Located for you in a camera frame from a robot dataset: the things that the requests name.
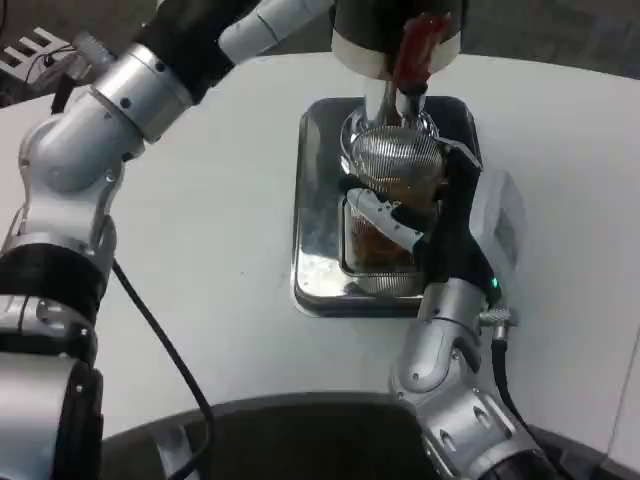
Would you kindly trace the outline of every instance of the black cable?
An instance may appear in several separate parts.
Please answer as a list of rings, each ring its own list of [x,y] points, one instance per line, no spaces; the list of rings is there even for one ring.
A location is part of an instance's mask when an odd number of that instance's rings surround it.
[[[4,33],[4,27],[7,25],[7,12],[9,11],[9,0],[2,1],[2,19],[0,19],[0,39]]]
[[[71,76],[66,73],[62,75],[53,95],[53,101],[51,102],[51,115],[57,115],[58,113],[64,112],[67,102],[73,93],[73,89],[77,86],[78,83],[71,78]]]
[[[20,101],[24,101],[25,99],[25,95],[27,93],[27,86],[29,85],[29,77],[31,76],[33,67],[36,66],[36,63],[38,63],[38,60],[40,60],[41,58],[47,58],[47,57],[53,59],[53,55],[55,55],[56,53],[73,52],[74,50],[75,50],[75,47],[70,43],[68,43],[67,45],[63,45],[62,47],[56,50],[53,50],[51,52],[41,53],[40,55],[37,55],[36,58],[34,58],[33,61],[31,62],[31,65],[29,65],[29,70],[27,70],[27,76],[24,78],[24,82],[22,82],[22,91],[20,92]]]
[[[493,340],[491,342],[491,362],[493,364],[493,379],[496,383],[496,387],[498,387],[498,393],[500,394],[500,398],[502,399],[502,403],[511,410],[511,413],[520,421],[522,427],[527,431],[531,438],[540,445],[540,442],[536,439],[535,435],[527,425],[527,423],[520,415],[520,412],[516,408],[515,403],[513,402],[513,398],[511,398],[511,394],[509,393],[509,383],[507,382],[507,341],[506,340]],[[564,468],[564,465],[558,460],[555,461],[553,458],[547,455],[547,458],[560,474],[561,477],[567,480],[573,480],[573,476],[571,473]]]
[[[202,393],[202,390],[198,386],[195,378],[193,378],[193,375],[189,371],[189,368],[182,361],[182,358],[180,358],[180,354],[171,343],[171,340],[169,340],[169,337],[167,337],[167,334],[164,332],[164,330],[162,330],[162,327],[160,326],[158,321],[155,319],[153,314],[149,311],[140,296],[137,294],[137,292],[129,282],[129,279],[127,279],[127,276],[124,274],[122,268],[120,267],[120,264],[116,260],[113,261],[113,273],[115,273],[116,277],[122,284],[122,288],[124,288],[125,292],[127,292],[127,295],[129,295],[135,306],[138,308],[138,310],[140,310],[140,313],[145,318],[153,332],[156,334],[158,340],[160,340],[160,343],[162,343],[162,346],[169,354],[169,357],[171,357],[171,360],[176,365],[178,371],[180,372],[180,375],[182,375],[182,378],[189,387],[189,390],[191,390],[191,393],[193,394],[193,397],[195,398],[198,407],[202,412],[202,416],[204,417],[206,426],[204,444],[193,455],[193,457],[191,457],[191,459],[184,464],[182,468],[180,468],[177,472],[169,477],[169,480],[185,480],[191,473],[195,471],[199,463],[204,459],[205,455],[210,454],[213,449],[215,429],[213,409],[207,402],[204,393]]]

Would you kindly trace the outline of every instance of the mesh strainer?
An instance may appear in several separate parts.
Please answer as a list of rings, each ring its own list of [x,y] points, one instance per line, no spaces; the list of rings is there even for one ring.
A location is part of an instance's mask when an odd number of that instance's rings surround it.
[[[436,140],[426,132],[377,127],[351,145],[353,173],[391,200],[422,210],[431,203],[444,160]]]

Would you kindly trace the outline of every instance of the white table surface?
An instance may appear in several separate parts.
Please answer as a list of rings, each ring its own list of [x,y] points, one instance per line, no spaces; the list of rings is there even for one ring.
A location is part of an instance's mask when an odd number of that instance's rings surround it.
[[[387,389],[406,320],[311,318],[291,300],[300,117],[362,85],[329,54],[255,60],[127,168],[117,257],[211,403]],[[430,91],[467,102],[485,162],[512,172],[528,209],[516,403],[534,425],[607,452],[640,325],[640,82],[460,56]],[[20,138],[49,104],[0,110],[6,228],[23,198]],[[195,408],[115,279],[98,334],[107,436]]]
[[[620,416],[616,421],[614,440],[609,452],[610,460],[640,472],[640,342],[636,341],[633,366],[629,372]]]

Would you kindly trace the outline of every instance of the cable connector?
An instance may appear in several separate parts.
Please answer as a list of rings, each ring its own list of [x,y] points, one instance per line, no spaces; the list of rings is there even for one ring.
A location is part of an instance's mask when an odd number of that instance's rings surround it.
[[[510,308],[495,308],[478,315],[480,328],[493,328],[493,339],[505,343],[509,338],[509,329],[517,327],[519,324],[520,319],[517,312]]]

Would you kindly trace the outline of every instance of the metal tray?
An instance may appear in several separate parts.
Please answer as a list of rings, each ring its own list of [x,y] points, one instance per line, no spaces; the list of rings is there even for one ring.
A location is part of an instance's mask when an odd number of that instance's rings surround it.
[[[314,315],[415,316],[421,296],[368,293],[362,287],[363,276],[345,268],[344,198],[337,187],[344,175],[340,133],[345,119],[362,104],[362,98],[328,98],[312,105],[302,118],[294,207],[293,293],[298,305]],[[443,137],[464,142],[480,157],[473,118],[463,102],[429,97],[426,109]]]

